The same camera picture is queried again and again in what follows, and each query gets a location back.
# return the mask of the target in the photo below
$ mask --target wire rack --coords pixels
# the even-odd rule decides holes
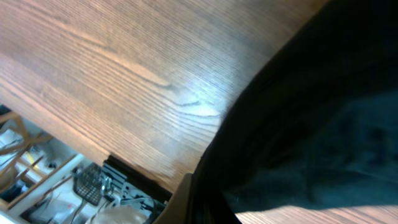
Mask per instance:
[[[94,206],[98,206],[102,198],[100,173],[100,166],[90,164],[74,178],[73,191]]]

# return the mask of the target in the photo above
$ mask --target tabletop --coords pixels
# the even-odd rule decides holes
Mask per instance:
[[[253,76],[325,3],[0,0],[0,102],[98,164],[112,154],[173,191]],[[383,214],[369,222],[397,218],[364,209]],[[284,211],[240,217],[277,223]]]

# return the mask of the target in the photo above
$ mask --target black plastic part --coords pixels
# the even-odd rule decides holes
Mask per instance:
[[[147,178],[140,172],[127,166],[125,163],[113,156],[109,156],[108,159],[104,161],[104,164],[107,164],[119,171],[120,173],[126,175],[126,182],[129,182],[130,184],[137,187],[145,194],[149,195],[159,202],[163,203],[164,201],[169,201],[172,197],[172,194],[168,190],[157,184],[157,182]]]

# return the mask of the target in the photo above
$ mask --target black fabric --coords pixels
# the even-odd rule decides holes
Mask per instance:
[[[10,111],[11,111],[11,110],[8,109],[8,108],[6,108],[6,106],[0,105],[0,115],[4,115],[4,114],[6,114],[6,113],[8,113],[8,112],[10,112]],[[4,123],[1,123],[1,124],[0,124],[0,128],[2,128],[4,124],[5,124],[5,122],[4,122]]]
[[[233,212],[398,203],[397,4],[334,0],[259,72],[193,175],[188,223],[209,191]]]

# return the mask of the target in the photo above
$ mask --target wooden frame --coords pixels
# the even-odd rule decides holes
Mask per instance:
[[[81,161],[83,161],[84,158],[85,157],[83,155],[77,154],[65,161],[60,167],[58,167],[58,169],[54,170],[46,178],[40,180],[40,182],[32,186],[26,194],[20,195],[18,198],[16,198],[17,201],[12,202],[13,205],[10,204],[8,206],[7,214],[12,217],[20,216],[27,209],[40,201],[40,199],[43,198],[43,195],[62,184],[63,177],[70,175],[70,172]]]
[[[25,125],[22,121],[22,118],[15,112],[11,111],[8,112],[4,115],[0,116],[0,123],[4,123],[8,120],[14,120],[17,124],[17,127],[11,127],[11,129],[20,134],[23,138],[23,142],[19,143],[15,146],[9,146],[9,147],[5,147],[2,150],[0,150],[0,156],[15,152],[20,150],[17,155],[15,156],[15,158],[13,158],[13,160],[7,164],[7,166],[5,168],[3,168],[3,170],[0,170],[0,178],[4,176],[4,174],[11,168],[14,167],[15,164],[18,162],[20,164],[22,164],[23,166],[26,166],[26,169],[21,172],[19,175],[17,175],[9,184],[7,184],[5,187],[3,187],[3,189],[0,190],[5,190],[8,189],[10,186],[12,186],[13,184],[15,184],[18,180],[22,179],[25,177],[25,175],[28,173],[28,171],[32,171],[35,172],[38,176],[41,177],[41,179],[35,183],[32,187],[29,188],[29,190],[27,190],[25,193],[19,195],[17,198],[15,198],[12,202],[7,203],[6,201],[2,200],[0,198],[0,208],[3,210],[10,210],[12,207],[14,207],[17,203],[19,203],[22,199],[24,199],[29,193],[31,193],[33,190],[35,190],[37,187],[39,187],[41,184],[43,184],[48,178],[50,178],[51,176],[54,175],[54,173],[56,173],[58,170],[60,170],[62,167],[64,167],[66,164],[68,164],[68,162],[70,162],[76,155],[71,156],[69,159],[67,159],[63,164],[61,164],[60,166],[58,166],[56,169],[54,169],[53,171],[51,171],[51,173],[49,175],[46,175],[45,173],[43,173],[42,171],[38,170],[35,168],[35,166],[44,158],[43,156],[38,158],[35,162],[33,162],[32,164],[30,164],[29,162],[27,162],[25,159],[22,158],[22,155],[27,152],[30,147],[34,144],[40,144],[43,142],[47,142],[49,140],[51,140],[53,137],[50,135],[45,135],[44,133],[41,132],[36,136],[31,136],[29,134],[29,132],[26,130]],[[61,181],[59,184],[57,184],[55,187],[53,187],[52,189],[50,189],[45,195],[47,195],[48,193],[50,193],[51,191],[55,190],[57,187],[61,186],[62,184],[64,184],[67,180],[69,180],[71,177]]]
[[[19,116],[18,114],[16,114],[13,111],[8,112],[4,115],[1,115],[0,123],[4,123],[10,119],[13,119],[15,121],[15,123],[17,124],[16,129],[15,128],[11,128],[11,129],[13,131],[15,131],[16,133],[20,134],[24,141],[16,146],[9,146],[9,147],[3,148],[2,150],[0,150],[0,156],[12,153],[18,149],[24,149],[26,147],[30,147],[31,145],[34,145],[34,144],[40,144],[43,142],[47,142],[53,138],[50,135],[43,136],[43,133],[39,133],[36,136],[31,136],[28,133],[28,131],[26,130],[21,116]]]

